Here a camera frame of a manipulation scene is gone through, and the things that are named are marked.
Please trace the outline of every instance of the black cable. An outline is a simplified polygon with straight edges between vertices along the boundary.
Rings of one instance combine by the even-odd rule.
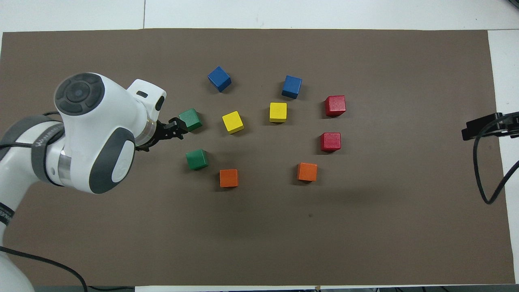
[[[94,286],[89,286],[90,288],[97,290],[97,291],[115,291],[115,290],[125,290],[125,289],[132,289],[133,287],[116,287],[116,288],[97,288]]]
[[[42,115],[59,115],[60,112],[57,112],[57,111],[53,111],[53,112],[47,112],[47,113],[44,113]]]
[[[12,143],[2,143],[0,144],[0,149],[8,148],[8,147],[25,147],[30,148],[32,144],[30,143],[19,143],[19,142],[12,142]]]
[[[480,142],[480,139],[481,137],[494,125],[496,125],[497,123],[501,122],[501,121],[504,121],[506,120],[507,118],[516,118],[516,117],[519,117],[519,113],[512,113],[512,114],[506,114],[506,115],[503,115],[502,117],[500,118],[497,118],[495,120],[493,120],[492,122],[486,124],[482,129],[481,131],[478,133],[478,135],[476,136],[476,139],[474,140],[474,147],[472,149],[472,160],[474,162],[474,175],[476,176],[476,184],[477,184],[477,188],[478,190],[480,191],[480,195],[481,195],[481,198],[483,199],[483,201],[490,205],[492,204],[496,199],[497,199],[497,196],[499,195],[499,193],[501,192],[501,190],[504,188],[504,185],[506,184],[506,182],[508,181],[508,179],[510,179],[510,177],[512,176],[512,174],[514,174],[514,172],[519,168],[519,161],[517,161],[511,168],[510,170],[508,170],[507,174],[501,179],[501,181],[499,182],[499,184],[497,185],[496,187],[496,190],[494,191],[492,197],[490,197],[490,199],[487,199],[487,196],[485,194],[485,191],[483,190],[483,186],[481,184],[481,177],[480,177],[480,170],[479,170],[479,166],[477,165],[477,146]]]
[[[18,256],[18,257],[28,258],[28,259],[32,259],[32,260],[37,260],[37,261],[41,261],[41,262],[44,262],[44,263],[51,264],[51,265],[56,266],[58,268],[62,268],[64,270],[70,272],[74,276],[76,276],[76,278],[78,278],[78,280],[81,282],[81,285],[83,286],[83,292],[88,292],[87,283],[85,282],[85,279],[83,279],[83,277],[81,277],[81,275],[78,272],[74,271],[72,268],[69,268],[69,267],[65,266],[62,263],[58,263],[56,261],[53,261],[51,259],[47,259],[47,258],[44,258],[44,257],[39,257],[39,256],[31,255],[31,254],[22,253],[21,251],[17,251],[17,250],[14,250],[14,249],[3,247],[3,246],[0,246],[0,251],[3,251],[5,253],[8,253],[8,254],[13,255],[13,256]]]

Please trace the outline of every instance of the brown paper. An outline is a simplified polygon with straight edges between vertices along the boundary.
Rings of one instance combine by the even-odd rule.
[[[233,83],[218,93],[217,66]],[[33,185],[5,245],[62,262],[90,285],[382,285],[515,283],[505,197],[477,191],[465,122],[496,111],[485,31],[203,30],[5,33],[0,131],[53,110],[66,77],[140,78],[168,93],[159,119],[195,108],[203,127],[135,155],[102,195]],[[303,79],[296,100],[285,76]],[[345,95],[347,111],[324,115]],[[270,102],[288,120],[268,121]],[[245,129],[229,135],[222,115]],[[342,149],[320,151],[323,132]],[[185,153],[202,148],[209,167]],[[498,140],[480,146],[488,191]],[[296,180],[300,162],[316,182]],[[219,187],[236,168],[240,185]],[[35,285],[78,285],[12,257]]]

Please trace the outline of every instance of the black plastic part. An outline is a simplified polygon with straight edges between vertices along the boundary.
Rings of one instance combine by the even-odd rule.
[[[149,148],[157,144],[160,140],[167,140],[171,138],[179,138],[182,140],[184,139],[183,135],[187,133],[188,131],[186,123],[177,117],[169,120],[167,124],[163,124],[160,121],[157,121],[157,127],[153,137],[143,145],[135,147],[135,150],[148,152]]]
[[[147,94],[147,93],[145,93],[145,92],[142,92],[142,91],[140,91],[140,90],[139,90],[139,91],[137,91],[137,93],[136,93],[136,94],[137,94],[137,95],[139,95],[139,96],[142,96],[142,97],[144,97],[144,98],[148,97],[148,94]]]
[[[7,129],[7,131],[5,132],[5,135],[0,140],[0,143],[4,144],[4,143],[16,142],[16,140],[23,133],[25,133],[25,131],[29,130],[30,128],[32,128],[38,124],[41,124],[44,122],[50,122],[50,121],[54,121],[54,120],[47,116],[43,116],[43,115],[28,116],[28,117],[16,122],[12,126],[10,126],[9,129]],[[4,156],[7,154],[8,151],[9,151],[9,148],[0,149],[0,161],[4,158]]]
[[[161,96],[159,98],[159,100],[157,101],[157,103],[155,104],[155,109],[157,111],[160,111],[160,109],[162,108],[162,104],[164,103],[164,96]]]
[[[61,185],[54,183],[47,174],[47,146],[56,142],[65,133],[65,128],[62,123],[48,127],[38,139],[34,141],[31,146],[31,165],[34,174],[43,182],[51,183],[61,187]]]
[[[490,115],[486,115],[475,120],[467,122],[467,127],[461,130],[461,135],[463,136],[464,141],[468,141],[474,139],[479,132],[485,127],[488,123],[502,117],[502,113],[493,113]],[[506,120],[493,125],[488,129],[488,131],[483,134],[483,137],[487,136],[510,136],[511,138],[519,137],[519,118],[507,118]]]
[[[67,115],[82,115],[103,100],[104,84],[99,75],[82,73],[63,81],[54,95],[58,110]]]
[[[15,212],[11,208],[0,202],[0,222],[5,225],[9,225],[9,222],[11,222],[11,219],[14,215]]]
[[[124,128],[115,129],[106,141],[90,172],[89,185],[93,193],[102,194],[119,184],[119,182],[112,181],[112,173],[126,141],[135,143],[133,134]]]

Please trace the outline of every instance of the wooden block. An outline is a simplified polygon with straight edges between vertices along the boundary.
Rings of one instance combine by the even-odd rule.
[[[202,149],[186,153],[187,164],[190,169],[196,170],[209,165],[206,152]]]
[[[231,84],[229,74],[227,74],[220,66],[216,67],[213,72],[209,73],[207,78],[209,78],[209,81],[211,81],[219,92],[224,91],[224,89]]]
[[[290,97],[293,99],[297,98],[299,90],[301,89],[301,83],[303,80],[294,76],[287,75],[285,77],[285,83],[283,84],[283,91],[281,95]]]
[[[333,152],[340,149],[340,133],[323,133],[321,135],[321,150]]]
[[[198,114],[195,111],[195,109],[189,109],[179,114],[179,119],[183,120],[186,123],[187,130],[190,132],[202,126],[202,121],[198,117]]]
[[[237,111],[222,116],[222,119],[224,120],[225,128],[227,128],[229,134],[234,134],[244,129],[240,114]]]
[[[232,188],[238,186],[238,170],[237,169],[221,169],[220,170],[220,186],[222,188]]]
[[[326,115],[339,116],[346,112],[346,100],[344,95],[328,96],[325,101]]]
[[[286,122],[286,102],[271,102],[269,121],[271,123]]]
[[[316,181],[317,180],[317,164],[312,163],[299,163],[297,167],[297,179],[305,181]]]

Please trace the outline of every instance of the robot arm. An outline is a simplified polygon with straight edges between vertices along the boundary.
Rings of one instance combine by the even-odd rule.
[[[63,122],[27,117],[5,133],[0,149],[0,246],[3,234],[27,189],[41,180],[101,194],[127,175],[134,151],[149,151],[159,140],[187,133],[178,118],[157,118],[166,92],[143,80],[124,89],[95,74],[74,75],[54,97]],[[0,291],[30,287],[7,255],[0,252]]]

